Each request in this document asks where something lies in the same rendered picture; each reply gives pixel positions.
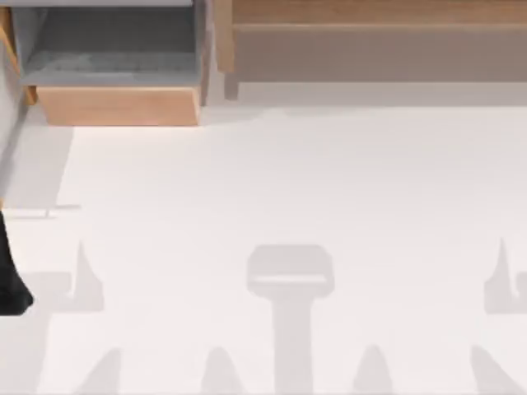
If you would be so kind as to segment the pale wooden drawer front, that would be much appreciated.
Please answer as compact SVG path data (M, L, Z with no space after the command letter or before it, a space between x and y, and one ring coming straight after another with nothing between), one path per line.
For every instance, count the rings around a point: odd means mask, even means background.
M39 86L48 123L55 126L196 126L197 87Z

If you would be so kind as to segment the wooden open shelf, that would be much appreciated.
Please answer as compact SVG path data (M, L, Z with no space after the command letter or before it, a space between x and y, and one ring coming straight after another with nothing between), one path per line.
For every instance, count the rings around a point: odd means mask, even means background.
M211 0L226 97L253 83L527 80L527 0Z

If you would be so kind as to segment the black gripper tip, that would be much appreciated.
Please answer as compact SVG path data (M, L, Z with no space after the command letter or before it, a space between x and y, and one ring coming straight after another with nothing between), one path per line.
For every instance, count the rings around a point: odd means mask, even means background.
M23 315L33 303L34 297L16 269L0 210L0 316Z

